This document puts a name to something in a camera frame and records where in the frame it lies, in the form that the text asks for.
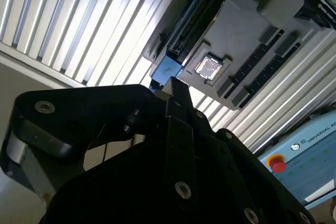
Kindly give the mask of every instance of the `logo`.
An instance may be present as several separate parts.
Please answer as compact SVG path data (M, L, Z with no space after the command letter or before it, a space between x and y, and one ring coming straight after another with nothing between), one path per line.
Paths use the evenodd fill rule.
M292 151L297 151L300 148L299 144L292 144L292 146L290 147Z

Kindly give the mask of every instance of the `black cable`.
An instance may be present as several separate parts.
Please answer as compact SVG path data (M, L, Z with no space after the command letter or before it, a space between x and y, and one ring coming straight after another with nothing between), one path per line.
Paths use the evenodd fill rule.
M108 144L105 144L104 154L103 154L103 160L101 161L102 163L105 161L105 158L106 158L107 145Z

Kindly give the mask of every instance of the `gray machine part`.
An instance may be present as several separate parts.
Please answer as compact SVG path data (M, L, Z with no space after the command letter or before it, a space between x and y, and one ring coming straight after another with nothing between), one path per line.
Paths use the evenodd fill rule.
M48 206L56 191L71 178L84 172L84 157L77 162L63 164L10 133L6 149L8 157L18 164L35 193Z
M189 55L189 61L179 75L179 78L190 86L232 110L241 109L239 106L250 95L246 87L251 85L275 56L284 57L288 53L293 55L297 49L294 48L295 45L302 46L307 43L320 29L314 22L295 18L292 18L282 29L275 28L256 12L257 5L258 3L252 0L226 0L217 19L194 47ZM266 54L261 59L257 59L258 62L252 69L248 69L245 75L242 69L244 63L260 44L267 46L270 43L272 45ZM206 54L212 55L223 63L212 81L205 80L194 71ZM243 79L227 96L229 90L235 85L234 78L238 74L243 74Z

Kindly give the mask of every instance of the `black slot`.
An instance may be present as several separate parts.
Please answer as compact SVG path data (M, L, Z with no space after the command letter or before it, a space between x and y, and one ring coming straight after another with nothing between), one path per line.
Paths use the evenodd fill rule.
M241 109L266 84L266 82L272 78L272 76L284 65L284 63L296 52L296 50L298 50L300 46L300 43L296 43L283 58L279 55L275 55L269 64L265 66L260 74L254 79L254 81L249 86L245 87L245 89L249 91L250 95L239 106Z
M218 13L223 1L200 0L190 18L186 19L187 23L181 27L178 39L175 37L168 46L167 54L182 62Z
M244 62L234 76L231 77L235 83L232 88L225 94L224 98L227 99L230 94L238 87L243 79L251 72L251 70L260 62L260 60L267 54L271 47L278 41L284 30L280 30L276 36L271 40L268 45L260 43L259 46L253 51L251 56Z

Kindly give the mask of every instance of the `blue plastic part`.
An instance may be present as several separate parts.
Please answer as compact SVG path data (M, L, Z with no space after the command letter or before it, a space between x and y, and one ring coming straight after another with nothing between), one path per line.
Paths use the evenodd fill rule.
M274 176L307 208L310 209L336 195L335 184L329 192L307 202L308 196L336 180L336 111L309 121L289 134L259 160L267 167L272 154L285 158L286 170Z
M153 80L165 85L172 76L176 77L182 69L182 65L165 55L151 76Z

